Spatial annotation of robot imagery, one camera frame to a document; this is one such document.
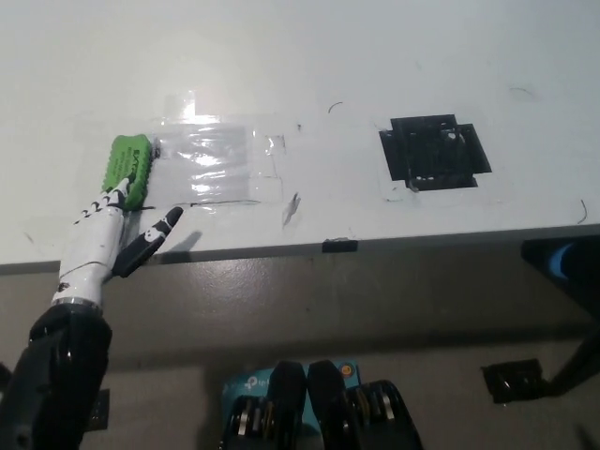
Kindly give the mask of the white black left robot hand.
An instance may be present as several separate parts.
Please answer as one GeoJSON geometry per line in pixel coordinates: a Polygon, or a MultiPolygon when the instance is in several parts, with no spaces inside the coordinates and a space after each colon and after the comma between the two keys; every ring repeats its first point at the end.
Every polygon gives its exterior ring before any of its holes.
{"type": "Polygon", "coordinates": [[[123,245],[130,185],[126,177],[116,187],[102,192],[71,225],[52,297],[54,306],[101,308],[103,285],[113,277],[126,278],[144,265],[183,215],[184,210],[175,206],[146,232],[123,245]]]}

